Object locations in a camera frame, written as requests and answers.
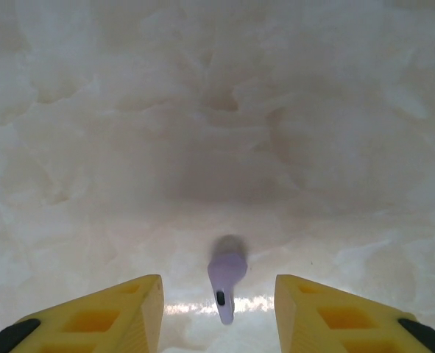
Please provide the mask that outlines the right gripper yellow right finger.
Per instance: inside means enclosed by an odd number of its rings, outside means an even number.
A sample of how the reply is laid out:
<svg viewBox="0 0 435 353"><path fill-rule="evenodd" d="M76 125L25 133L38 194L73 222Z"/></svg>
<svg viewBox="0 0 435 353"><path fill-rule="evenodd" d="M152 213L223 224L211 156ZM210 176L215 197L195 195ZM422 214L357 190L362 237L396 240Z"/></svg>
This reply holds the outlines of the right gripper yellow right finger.
<svg viewBox="0 0 435 353"><path fill-rule="evenodd" d="M435 329L411 313L293 275L275 281L282 352L435 352Z"/></svg>

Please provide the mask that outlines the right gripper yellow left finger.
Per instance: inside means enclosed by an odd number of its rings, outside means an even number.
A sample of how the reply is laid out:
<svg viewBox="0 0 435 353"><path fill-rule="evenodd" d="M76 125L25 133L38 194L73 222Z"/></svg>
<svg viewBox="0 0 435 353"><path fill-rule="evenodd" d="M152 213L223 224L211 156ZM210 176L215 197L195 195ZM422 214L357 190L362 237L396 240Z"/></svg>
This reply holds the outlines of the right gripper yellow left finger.
<svg viewBox="0 0 435 353"><path fill-rule="evenodd" d="M0 331L0 352L156 352L163 283L146 275L30 314Z"/></svg>

